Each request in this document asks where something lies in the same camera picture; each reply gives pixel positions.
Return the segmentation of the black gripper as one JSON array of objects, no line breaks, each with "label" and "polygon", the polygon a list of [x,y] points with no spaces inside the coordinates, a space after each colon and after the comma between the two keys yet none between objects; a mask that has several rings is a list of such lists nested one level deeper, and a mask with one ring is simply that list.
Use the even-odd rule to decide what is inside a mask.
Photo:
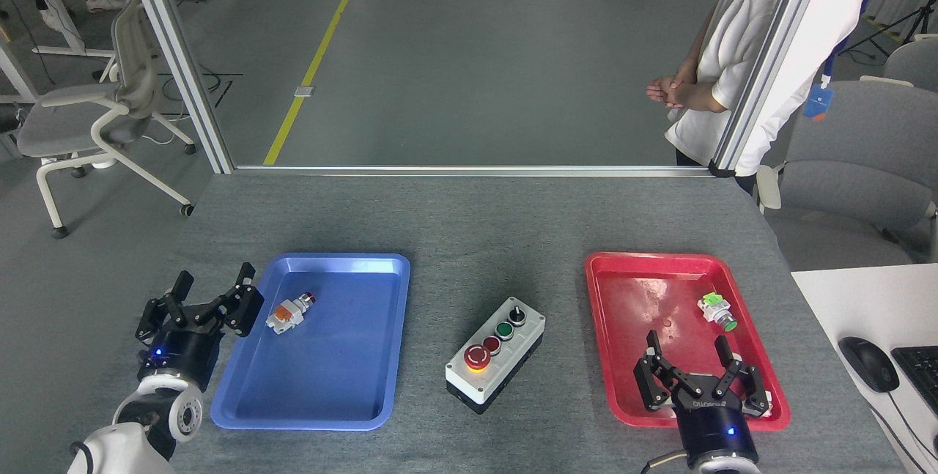
[{"label": "black gripper", "polygon": [[161,297],[148,300],[136,328],[136,339],[147,345],[139,353],[139,380],[170,374],[206,388],[220,354],[221,328],[248,336],[264,304],[254,285],[255,273],[251,263],[241,264],[237,280],[227,292],[196,307],[195,324],[188,324],[183,307],[194,283],[187,270],[179,273],[173,287]]},{"label": "black gripper", "polygon": [[[723,377],[711,391],[700,397],[690,395],[690,378],[661,353],[659,336],[650,330],[648,347],[634,367],[634,375],[648,411],[670,405],[687,452],[691,470],[757,470],[759,454],[748,430],[744,414],[761,417],[769,410],[768,393],[761,372],[746,365],[731,351],[725,335],[714,340],[717,356],[724,366]],[[742,403],[730,386],[741,375],[745,387]]]}]

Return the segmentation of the person's right hand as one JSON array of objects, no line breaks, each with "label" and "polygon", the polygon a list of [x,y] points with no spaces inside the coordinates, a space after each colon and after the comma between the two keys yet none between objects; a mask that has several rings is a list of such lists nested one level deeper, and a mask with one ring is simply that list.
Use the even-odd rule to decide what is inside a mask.
[{"label": "person's right hand", "polygon": [[677,104],[678,89],[681,84],[683,80],[673,75],[654,78],[646,87],[646,96],[657,103]]}]

